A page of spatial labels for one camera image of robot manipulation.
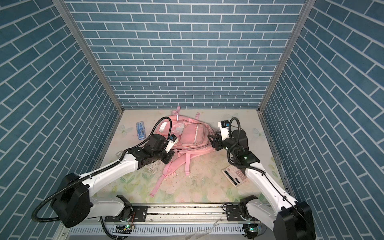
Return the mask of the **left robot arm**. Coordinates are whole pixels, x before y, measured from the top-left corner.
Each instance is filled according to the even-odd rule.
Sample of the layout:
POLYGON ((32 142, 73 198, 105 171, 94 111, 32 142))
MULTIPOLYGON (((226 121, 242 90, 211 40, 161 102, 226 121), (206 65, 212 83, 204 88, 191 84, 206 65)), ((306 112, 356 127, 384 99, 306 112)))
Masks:
POLYGON ((67 228, 85 219, 103 216, 117 217, 121 222, 130 221, 133 215, 132 204, 124 196, 97 199, 95 194, 124 175, 157 160, 169 163, 175 154, 172 147, 177 142, 178 138, 174 134, 169 138, 153 134, 143 147, 124 150, 120 159, 103 168, 82 175, 67 175, 61 182, 61 193, 51 202, 51 208, 67 228))

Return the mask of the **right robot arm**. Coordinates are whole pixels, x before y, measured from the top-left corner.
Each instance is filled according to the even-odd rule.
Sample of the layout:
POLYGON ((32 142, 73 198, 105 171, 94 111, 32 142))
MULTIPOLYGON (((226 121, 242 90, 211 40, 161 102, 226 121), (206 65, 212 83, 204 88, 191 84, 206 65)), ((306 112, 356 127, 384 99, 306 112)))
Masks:
POLYGON ((226 150, 230 165, 255 184, 268 201, 266 205, 255 196, 242 199, 240 209, 244 218, 256 218, 273 231, 277 240, 316 239, 311 207, 306 202, 298 202, 267 173, 250 151, 245 131, 235 130, 228 136, 217 133, 208 138, 215 150, 226 150))

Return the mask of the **pink student backpack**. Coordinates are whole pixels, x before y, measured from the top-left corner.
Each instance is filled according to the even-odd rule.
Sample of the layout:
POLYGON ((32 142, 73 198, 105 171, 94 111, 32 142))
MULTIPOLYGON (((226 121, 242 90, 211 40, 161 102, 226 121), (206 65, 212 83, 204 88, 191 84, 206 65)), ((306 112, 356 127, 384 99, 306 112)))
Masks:
POLYGON ((156 127, 155 130, 156 134, 164 137, 167 137, 169 130, 171 130, 171 134, 177 136, 179 141, 171 149, 175 154, 172 160, 165 166, 163 175, 151 191, 151 197, 155 196, 162 181, 172 175, 181 166, 185 167, 185 174, 188 176, 190 174, 192 159, 215 151, 208 139, 208 135, 214 134, 211 126, 199 120, 199 113, 196 114, 195 118, 180 115, 180 108, 181 107, 177 107, 169 116, 172 120, 171 124, 169 121, 163 120, 161 125, 156 127))

